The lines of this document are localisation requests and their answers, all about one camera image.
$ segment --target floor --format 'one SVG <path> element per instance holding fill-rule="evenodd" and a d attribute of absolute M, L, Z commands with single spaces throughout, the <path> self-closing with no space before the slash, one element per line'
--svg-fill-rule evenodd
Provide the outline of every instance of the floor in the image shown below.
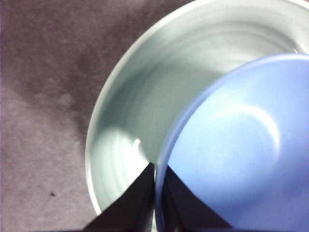
<path fill-rule="evenodd" d="M 87 126 L 109 73 L 189 0 L 3 0 L 1 231 L 81 229 L 96 215 Z"/>

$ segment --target black plastic piece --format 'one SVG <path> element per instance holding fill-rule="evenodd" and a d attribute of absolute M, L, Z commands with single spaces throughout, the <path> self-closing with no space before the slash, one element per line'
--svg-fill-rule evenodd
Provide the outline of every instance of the black plastic piece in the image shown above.
<path fill-rule="evenodd" d="M 232 228 L 198 199 L 170 167 L 166 171 L 162 204 L 166 232 Z"/>
<path fill-rule="evenodd" d="M 155 167 L 149 163 L 124 194 L 90 222 L 86 231 L 150 232 L 155 198 Z"/>

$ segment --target bowl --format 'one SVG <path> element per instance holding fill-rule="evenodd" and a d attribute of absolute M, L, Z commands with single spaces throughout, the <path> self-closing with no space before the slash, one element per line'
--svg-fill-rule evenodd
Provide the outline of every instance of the bowl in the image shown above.
<path fill-rule="evenodd" d="M 97 214 L 148 162 L 179 112 L 220 76 L 279 53 L 308 53 L 303 0 L 197 0 L 164 17 L 124 54 L 94 107 L 85 149 Z"/>
<path fill-rule="evenodd" d="M 167 165 L 233 228 L 309 228 L 309 55 L 262 58 L 206 88 L 160 153 L 157 223 Z"/>

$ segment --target blue bowl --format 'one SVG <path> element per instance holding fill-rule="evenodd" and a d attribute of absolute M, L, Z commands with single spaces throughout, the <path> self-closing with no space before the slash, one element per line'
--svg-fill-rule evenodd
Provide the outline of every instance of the blue bowl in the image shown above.
<path fill-rule="evenodd" d="M 309 229 L 309 56 L 247 63 L 202 91 L 162 147 L 156 221 L 169 165 L 238 229 Z"/>

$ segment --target bowl rim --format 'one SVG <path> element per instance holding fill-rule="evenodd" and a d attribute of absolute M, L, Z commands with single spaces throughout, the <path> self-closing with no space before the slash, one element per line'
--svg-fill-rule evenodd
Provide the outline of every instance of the bowl rim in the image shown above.
<path fill-rule="evenodd" d="M 133 45 L 124 53 L 124 55 L 121 57 L 121 59 L 117 62 L 115 67 L 113 68 L 112 72 L 109 74 L 106 82 L 104 83 L 104 86 L 96 100 L 93 112 L 90 117 L 89 126 L 87 130 L 86 135 L 86 143 L 85 143 L 85 174 L 86 174 L 86 184 L 87 189 L 89 193 L 89 197 L 92 203 L 92 206 L 96 212 L 97 215 L 99 215 L 102 210 L 99 206 L 94 186 L 92 182 L 92 174 L 91 174 L 91 144 L 93 141 L 93 131 L 96 127 L 96 124 L 98 122 L 98 116 L 100 113 L 100 107 L 103 105 L 106 96 L 113 86 L 118 74 L 122 70 L 122 68 L 125 66 L 125 64 L 130 60 L 130 58 L 136 53 L 136 51 L 152 36 L 154 35 L 159 29 L 161 29 L 163 26 L 171 22 L 172 20 L 176 19 L 180 15 L 185 14 L 186 12 L 193 10 L 197 7 L 200 7 L 204 4 L 207 4 L 209 2 L 213 1 L 219 1 L 219 0 L 195 0 L 190 3 L 187 3 L 180 8 L 172 11 L 171 13 L 164 16 L 162 19 L 160 19 L 158 22 L 153 24 L 149 29 L 147 29 L 134 43 Z M 305 8 L 309 11 L 309 2 L 305 0 L 279 0 L 284 2 L 291 2 L 294 3 L 300 7 Z"/>

